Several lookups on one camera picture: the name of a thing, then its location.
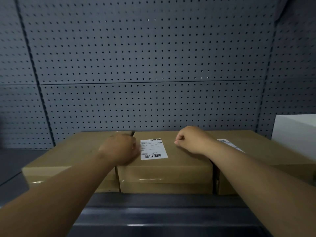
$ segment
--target fist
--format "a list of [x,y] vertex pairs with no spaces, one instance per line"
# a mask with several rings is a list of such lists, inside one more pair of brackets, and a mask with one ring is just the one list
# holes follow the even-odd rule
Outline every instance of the fist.
[[140,152],[136,138],[129,135],[113,135],[100,146],[99,153],[116,165],[123,165]]
[[179,131],[175,144],[193,154],[205,155],[206,147],[214,139],[205,131],[195,126],[187,126]]

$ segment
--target brown cardboard box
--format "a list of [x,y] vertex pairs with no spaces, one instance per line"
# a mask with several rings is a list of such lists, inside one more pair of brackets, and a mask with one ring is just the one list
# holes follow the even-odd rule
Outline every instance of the brown cardboard box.
[[[80,132],[58,143],[44,155],[22,168],[29,187],[36,186],[59,172],[97,153],[108,137],[116,134],[131,135],[132,131]],[[119,192],[115,168],[109,172],[96,192]]]
[[[289,175],[313,184],[316,164],[253,131],[208,131],[215,139],[227,139],[245,153]],[[216,192],[219,195],[236,194],[223,173],[214,167]]]
[[136,132],[138,142],[162,139],[168,158],[141,160],[118,166],[123,193],[212,193],[212,163],[174,144],[178,131]]

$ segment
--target white cardboard box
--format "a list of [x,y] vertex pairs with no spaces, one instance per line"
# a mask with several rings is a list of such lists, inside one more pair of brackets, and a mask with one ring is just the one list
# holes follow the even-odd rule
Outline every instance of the white cardboard box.
[[316,161],[316,114],[276,116],[272,140]]

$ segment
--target pegboard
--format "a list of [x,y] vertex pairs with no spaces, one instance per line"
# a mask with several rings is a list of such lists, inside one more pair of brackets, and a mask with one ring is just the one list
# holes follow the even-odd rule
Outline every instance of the pegboard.
[[0,85],[36,83],[14,0],[1,0],[0,25]]
[[265,78],[276,0],[19,0],[41,84]]
[[53,146],[37,86],[0,86],[0,142],[6,148]]
[[80,131],[255,130],[263,82],[44,85],[56,142]]
[[316,78],[316,0],[292,0],[281,17],[269,79]]
[[268,80],[257,132],[271,138],[276,115],[316,113],[316,79]]

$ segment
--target person's right arm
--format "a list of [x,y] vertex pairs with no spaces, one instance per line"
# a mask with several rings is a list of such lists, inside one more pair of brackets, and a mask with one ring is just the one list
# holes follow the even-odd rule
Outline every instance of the person's right arm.
[[268,166],[197,127],[175,144],[211,159],[274,237],[316,236],[316,188]]

